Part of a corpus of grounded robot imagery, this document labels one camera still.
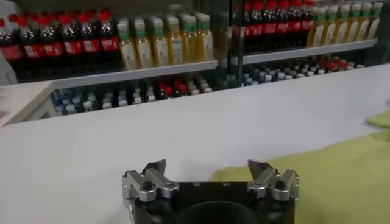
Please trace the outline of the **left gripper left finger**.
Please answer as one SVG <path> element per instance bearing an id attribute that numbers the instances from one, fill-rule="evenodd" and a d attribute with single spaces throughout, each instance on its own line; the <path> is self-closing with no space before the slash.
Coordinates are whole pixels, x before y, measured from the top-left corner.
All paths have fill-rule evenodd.
<path id="1" fill-rule="evenodd" d="M 180 184 L 164 176 L 166 160 L 148 163 L 141 171 L 125 171 L 122 176 L 123 205 L 131 210 L 138 200 L 152 203 L 160 198 L 174 200 L 180 191 Z"/>

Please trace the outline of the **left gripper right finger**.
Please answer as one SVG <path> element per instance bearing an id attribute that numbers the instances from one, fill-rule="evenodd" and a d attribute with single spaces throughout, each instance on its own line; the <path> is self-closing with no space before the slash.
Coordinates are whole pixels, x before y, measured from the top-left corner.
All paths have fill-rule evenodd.
<path id="1" fill-rule="evenodd" d="M 300 177 L 295 170 L 286 169 L 280 173 L 268 163 L 250 159 L 247 165 L 253 177 L 247 190 L 254 192 L 256 199 L 271 196 L 277 201 L 298 200 Z"/>

